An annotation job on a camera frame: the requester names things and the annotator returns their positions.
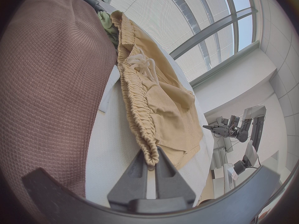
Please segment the brown garment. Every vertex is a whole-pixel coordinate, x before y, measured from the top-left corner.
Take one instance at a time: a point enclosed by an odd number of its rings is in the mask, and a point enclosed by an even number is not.
[[[85,195],[88,143],[116,58],[83,0],[26,0],[0,42],[0,165],[39,221],[21,177],[42,167]]]
[[[120,11],[111,20],[119,30],[118,69],[130,129],[149,166],[159,161],[159,145],[180,169],[200,150],[203,137],[195,97],[141,28]]]

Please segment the floor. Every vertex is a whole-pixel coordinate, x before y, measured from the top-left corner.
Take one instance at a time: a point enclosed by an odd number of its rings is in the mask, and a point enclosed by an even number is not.
[[[214,199],[214,186],[211,171],[209,171],[206,186],[204,187],[200,199],[197,201],[196,205],[207,199]]]

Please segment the window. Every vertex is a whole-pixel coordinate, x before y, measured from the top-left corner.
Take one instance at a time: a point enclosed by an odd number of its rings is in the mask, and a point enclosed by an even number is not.
[[[253,16],[241,17],[239,21],[232,16],[251,7],[250,0],[112,0],[111,5],[125,12],[171,55],[190,38],[200,36],[201,31],[230,16],[231,23],[226,27],[215,29],[173,56],[189,82],[252,42]]]

